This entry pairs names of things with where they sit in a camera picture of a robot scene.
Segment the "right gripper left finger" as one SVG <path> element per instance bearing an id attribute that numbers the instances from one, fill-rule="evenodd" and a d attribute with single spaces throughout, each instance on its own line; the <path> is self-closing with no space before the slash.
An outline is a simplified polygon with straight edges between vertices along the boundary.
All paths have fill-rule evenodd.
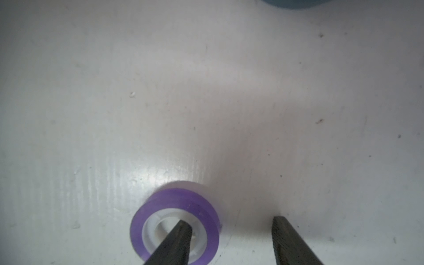
<path id="1" fill-rule="evenodd" d="M 188 265 L 192 227 L 180 220 L 145 265 Z"/>

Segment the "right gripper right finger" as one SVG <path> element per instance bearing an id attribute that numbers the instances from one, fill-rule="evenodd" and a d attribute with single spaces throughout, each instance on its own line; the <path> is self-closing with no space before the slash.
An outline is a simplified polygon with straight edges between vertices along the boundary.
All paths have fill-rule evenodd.
<path id="1" fill-rule="evenodd" d="M 273 218 L 271 234 L 277 265 L 323 265 L 285 217 Z"/>

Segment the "purple tape roll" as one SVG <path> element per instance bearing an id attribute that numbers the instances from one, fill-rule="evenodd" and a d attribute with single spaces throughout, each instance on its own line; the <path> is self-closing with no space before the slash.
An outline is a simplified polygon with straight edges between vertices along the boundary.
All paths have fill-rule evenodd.
<path id="1" fill-rule="evenodd" d="M 189 265 L 208 265 L 220 244 L 221 211 L 207 187 L 187 181 L 171 182 L 154 191 L 137 210 L 130 224 L 130 241 L 146 262 L 175 225 L 192 227 Z"/>

